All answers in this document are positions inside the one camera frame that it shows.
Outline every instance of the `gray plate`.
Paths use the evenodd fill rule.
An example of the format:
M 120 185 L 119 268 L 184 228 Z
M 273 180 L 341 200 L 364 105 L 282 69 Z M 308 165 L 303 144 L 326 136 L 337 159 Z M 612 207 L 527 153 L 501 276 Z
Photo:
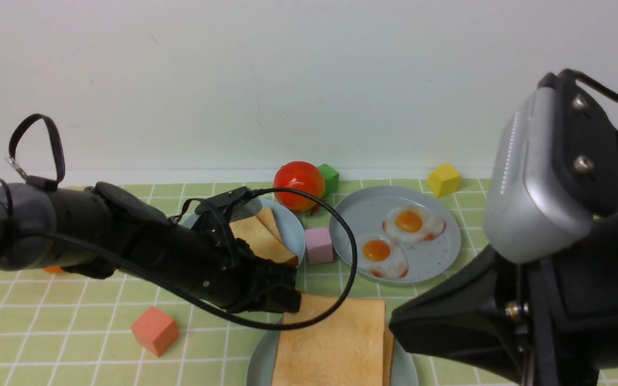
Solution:
M 275 225 L 278 226 L 278 232 L 283 239 L 283 244 L 287 249 L 290 249 L 299 262 L 302 262 L 306 253 L 306 239 L 304 235 L 304 227 L 299 222 L 299 218 L 294 215 L 290 210 L 275 201 L 266 200 L 265 198 L 259 198 L 262 203 L 262 207 L 270 207 L 273 211 L 273 217 L 275 217 Z M 188 217 L 182 225 L 184 227 L 191 228 L 194 222 L 197 220 L 197 215 L 191 215 Z
M 459 254 L 461 235 L 459 225 L 447 208 L 434 198 L 419 191 L 400 186 L 375 186 L 355 191 L 344 198 L 335 210 L 345 218 L 355 237 L 365 234 L 386 235 L 382 222 L 390 210 L 415 205 L 442 217 L 447 224 L 444 232 L 436 239 L 419 242 L 411 248 L 402 248 L 409 264 L 409 272 L 401 279 L 376 278 L 368 271 L 358 272 L 366 278 L 388 284 L 415 284 L 433 278 L 452 265 Z M 351 264 L 350 240 L 343 228 L 330 219 L 330 237 L 337 254 L 347 264 Z
M 279 339 L 279 331 L 268 331 L 259 340 L 247 367 L 247 386 L 270 386 Z M 391 386 L 417 386 L 419 384 L 414 360 L 397 342 L 395 342 L 393 352 L 390 384 Z

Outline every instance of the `pink block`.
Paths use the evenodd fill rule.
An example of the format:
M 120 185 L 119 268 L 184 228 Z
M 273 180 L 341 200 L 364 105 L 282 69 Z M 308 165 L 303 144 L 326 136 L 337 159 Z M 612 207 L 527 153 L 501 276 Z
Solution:
M 307 239 L 309 264 L 333 262 L 333 242 L 328 228 L 312 228 L 304 231 Z

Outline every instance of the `green block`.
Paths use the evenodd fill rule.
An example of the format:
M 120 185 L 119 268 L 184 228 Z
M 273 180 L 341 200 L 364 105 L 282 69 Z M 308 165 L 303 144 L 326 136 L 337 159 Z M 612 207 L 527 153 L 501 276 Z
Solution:
M 326 193 L 324 193 L 323 196 L 327 197 L 328 195 L 336 193 L 336 191 L 338 191 L 338 185 L 340 184 L 340 173 L 338 173 L 336 169 L 331 168 L 329 164 L 319 166 L 319 171 L 326 181 Z

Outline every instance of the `egg white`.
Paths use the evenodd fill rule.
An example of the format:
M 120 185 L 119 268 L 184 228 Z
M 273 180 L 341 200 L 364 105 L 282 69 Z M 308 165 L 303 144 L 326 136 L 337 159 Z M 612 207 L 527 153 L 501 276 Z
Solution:
M 390 255 L 384 261 L 375 262 L 364 256 L 364 245 L 373 240 L 380 240 L 390 247 Z M 360 269 L 377 278 L 398 279 L 404 278 L 409 272 L 409 264 L 402 249 L 391 239 L 379 234 L 368 234 L 358 237 L 357 262 Z
M 423 223 L 421 229 L 416 232 L 407 232 L 397 226 L 395 219 L 397 219 L 400 213 L 405 211 L 417 213 Z M 446 225 L 445 220 L 441 217 L 434 215 L 433 213 L 429 213 L 420 207 L 409 206 L 398 207 L 390 210 L 383 221 L 382 227 L 385 233 L 392 237 L 395 242 L 410 246 L 420 241 L 430 241 L 435 239 L 442 234 L 442 232 L 444 232 Z

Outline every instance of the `yellow block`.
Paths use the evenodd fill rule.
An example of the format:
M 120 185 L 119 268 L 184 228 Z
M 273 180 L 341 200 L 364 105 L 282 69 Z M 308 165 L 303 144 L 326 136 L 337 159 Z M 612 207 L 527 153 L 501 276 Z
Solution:
M 461 174 L 452 164 L 438 166 L 429 175 L 429 187 L 437 197 L 451 195 L 459 190 L 461 184 Z

